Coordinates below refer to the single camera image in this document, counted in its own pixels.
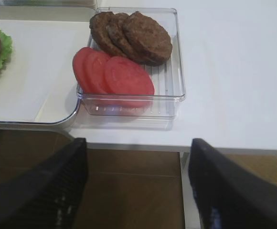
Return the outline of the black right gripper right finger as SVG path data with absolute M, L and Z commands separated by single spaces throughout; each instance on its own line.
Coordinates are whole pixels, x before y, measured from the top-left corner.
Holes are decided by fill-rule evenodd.
M 277 186 L 200 138 L 192 140 L 189 180 L 206 229 L 277 229 Z

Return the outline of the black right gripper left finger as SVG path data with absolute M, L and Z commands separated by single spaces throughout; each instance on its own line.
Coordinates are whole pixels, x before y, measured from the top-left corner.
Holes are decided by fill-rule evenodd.
M 88 181 L 87 147 L 76 138 L 0 184 L 0 229 L 70 229 Z

